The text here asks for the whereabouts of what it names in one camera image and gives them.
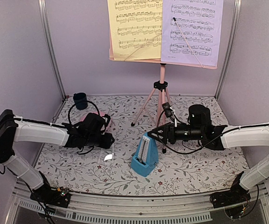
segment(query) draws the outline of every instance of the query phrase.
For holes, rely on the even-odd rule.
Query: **transparent plastic object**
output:
[[[114,144],[110,149],[101,149],[97,163],[99,165],[110,166],[114,161]]]

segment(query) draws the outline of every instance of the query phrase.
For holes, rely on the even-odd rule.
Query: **dark blue cup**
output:
[[[73,95],[73,100],[78,110],[84,110],[88,107],[87,95],[84,92],[75,93]]]

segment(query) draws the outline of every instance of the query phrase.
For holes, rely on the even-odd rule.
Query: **table surface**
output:
[[[104,164],[100,158],[112,153],[112,149],[95,148],[87,155],[78,155],[77,148],[64,148],[45,144],[36,164],[52,186],[64,186],[73,191],[120,196],[168,196],[202,193],[231,186],[235,175],[248,168],[242,150],[238,148],[224,151],[202,149],[190,155],[178,155],[167,151],[162,154],[159,148],[159,163],[146,178],[130,168],[132,155],[144,133],[155,127],[146,114],[142,114],[137,124],[130,124],[147,97],[143,96],[92,96],[100,111],[111,116],[112,124],[107,132],[115,138],[114,161]],[[186,121],[188,108],[193,104],[202,104],[211,110],[213,125],[227,124],[219,104],[212,97],[171,96],[172,106],[178,117]],[[57,123],[68,123],[67,113],[73,100],[69,98],[57,118]],[[157,97],[151,98],[147,105],[155,118]],[[72,123],[93,112],[94,107],[86,110],[73,109]],[[190,148],[198,148],[196,141],[185,143]],[[189,152],[181,142],[174,144],[176,150]]]

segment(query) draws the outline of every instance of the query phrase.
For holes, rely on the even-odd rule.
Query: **blue metronome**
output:
[[[130,167],[141,176],[148,176],[158,163],[158,151],[154,139],[145,133],[133,156]]]

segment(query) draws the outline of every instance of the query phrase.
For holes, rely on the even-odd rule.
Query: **music stand tripod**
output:
[[[131,123],[132,127],[135,126],[135,123],[137,122],[138,118],[140,117],[140,115],[142,114],[143,111],[146,111],[147,115],[150,117],[150,119],[153,121],[153,123],[155,125],[157,125],[159,116],[162,112],[162,104],[165,103],[165,96],[167,96],[168,103],[171,104],[171,99],[170,99],[170,95],[168,92],[168,83],[165,82],[165,80],[164,80],[165,72],[166,72],[166,64],[161,63],[160,80],[153,84],[153,90],[149,94],[149,96],[148,96],[147,100],[145,101],[145,103],[143,104],[143,106],[140,108],[134,121]],[[158,93],[158,104],[157,104],[157,117],[156,117],[156,121],[154,121],[151,114],[146,110],[146,105],[150,101],[151,97],[153,96],[153,94],[155,93],[156,90],[159,90],[159,93]],[[165,123],[165,120],[166,120],[166,117],[163,114],[163,124]]]

